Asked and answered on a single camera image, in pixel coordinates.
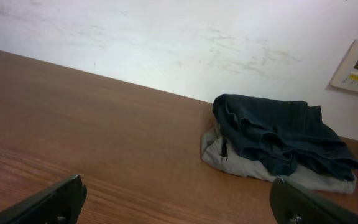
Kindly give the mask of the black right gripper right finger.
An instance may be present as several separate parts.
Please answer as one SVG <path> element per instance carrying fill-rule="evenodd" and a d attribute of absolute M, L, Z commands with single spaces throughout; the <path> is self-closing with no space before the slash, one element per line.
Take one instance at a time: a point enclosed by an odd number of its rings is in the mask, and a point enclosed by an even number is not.
<path fill-rule="evenodd" d="M 270 207 L 279 224 L 358 224 L 358 215 L 286 177 L 270 189 Z"/>

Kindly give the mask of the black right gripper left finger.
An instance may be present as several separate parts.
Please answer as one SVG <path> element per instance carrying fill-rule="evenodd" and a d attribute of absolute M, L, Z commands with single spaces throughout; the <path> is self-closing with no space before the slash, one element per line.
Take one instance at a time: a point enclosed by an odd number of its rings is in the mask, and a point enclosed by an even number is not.
<path fill-rule="evenodd" d="M 86 196 L 86 185 L 75 174 L 1 211 L 0 224 L 76 224 Z"/>

